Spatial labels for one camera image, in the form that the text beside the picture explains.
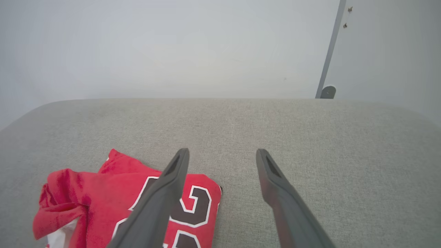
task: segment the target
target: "printed number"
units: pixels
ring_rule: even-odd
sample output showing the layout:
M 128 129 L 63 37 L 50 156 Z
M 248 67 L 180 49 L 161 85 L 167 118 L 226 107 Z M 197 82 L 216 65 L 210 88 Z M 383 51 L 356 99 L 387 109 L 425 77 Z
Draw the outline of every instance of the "printed number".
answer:
M 181 225 L 199 227 L 208 223 L 211 207 L 211 196 L 206 188 L 191 186 L 190 199 L 194 199 L 192 209 L 185 207 L 182 198 L 180 205 L 176 205 L 170 214 L 170 220 Z
M 139 199 L 144 195 L 145 192 L 152 186 L 152 184 L 158 179 L 158 177 L 147 177 L 138 197 L 136 198 L 133 205 L 129 208 L 133 211 L 138 204 Z M 185 207 L 182 198 L 179 200 L 180 204 L 176 205 L 170 214 L 170 221 L 179 223 L 181 225 L 187 225 L 190 227 L 199 227 L 208 223 L 208 218 L 210 214 L 211 207 L 211 196 L 208 190 L 200 186 L 191 186 L 190 195 L 188 198 L 193 199 L 194 203 L 191 209 Z M 116 235 L 118 229 L 120 229 L 127 218 L 118 221 L 113 230 L 112 238 Z M 178 230 L 175 236 L 175 241 L 173 242 L 172 248 L 200 248 L 196 235 Z
M 201 244 L 196 235 L 178 230 L 172 248 L 201 248 Z

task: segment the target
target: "gray upholstery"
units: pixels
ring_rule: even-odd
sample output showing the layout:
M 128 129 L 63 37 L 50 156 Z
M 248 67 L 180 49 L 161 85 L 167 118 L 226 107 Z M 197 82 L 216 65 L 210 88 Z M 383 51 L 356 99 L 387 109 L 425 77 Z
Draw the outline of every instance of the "gray upholstery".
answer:
M 267 149 L 337 247 L 441 247 L 441 130 L 419 114 L 335 100 L 103 99 L 39 107 L 0 132 L 1 247 L 43 248 L 47 175 L 97 172 L 112 148 L 224 189 L 213 247 L 278 247 L 255 152 Z

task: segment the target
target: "clothing pile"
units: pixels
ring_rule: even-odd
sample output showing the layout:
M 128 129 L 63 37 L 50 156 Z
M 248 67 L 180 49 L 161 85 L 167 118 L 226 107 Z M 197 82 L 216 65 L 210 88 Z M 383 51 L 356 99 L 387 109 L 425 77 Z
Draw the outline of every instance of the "clothing pile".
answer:
M 47 236 L 50 248 L 104 248 L 160 175 L 115 149 L 98 173 L 53 172 L 41 191 L 34 236 Z M 221 194 L 206 175 L 187 174 L 163 248 L 210 248 Z

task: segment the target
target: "red fabric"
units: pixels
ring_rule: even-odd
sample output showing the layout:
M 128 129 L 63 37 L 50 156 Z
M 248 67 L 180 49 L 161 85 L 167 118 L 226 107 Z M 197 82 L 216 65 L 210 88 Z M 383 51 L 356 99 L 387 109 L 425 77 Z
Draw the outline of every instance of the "red fabric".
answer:
M 79 218 L 69 247 L 104 248 L 111 240 L 117 222 L 131 213 L 129 208 L 140 195 L 147 177 L 160 175 L 160 171 L 115 149 L 110 151 L 109 160 L 98 173 L 71 169 L 53 172 L 41 191 L 40 209 L 33 223 L 34 236 L 40 239 Z M 211 197 L 208 223 L 191 227 L 170 220 L 164 240 L 169 248 L 173 246 L 178 230 L 195 235 L 202 248 L 211 247 L 221 189 L 203 174 L 188 174 L 182 201 L 189 210 L 195 202 L 189 198 L 193 185 L 207 189 Z

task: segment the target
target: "white fabric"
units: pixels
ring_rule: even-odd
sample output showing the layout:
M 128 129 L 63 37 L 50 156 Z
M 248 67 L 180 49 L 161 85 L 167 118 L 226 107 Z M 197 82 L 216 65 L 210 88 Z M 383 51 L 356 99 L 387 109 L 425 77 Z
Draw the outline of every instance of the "white fabric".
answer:
M 69 222 L 57 231 L 48 234 L 49 248 L 68 248 L 72 234 L 77 226 L 78 218 Z

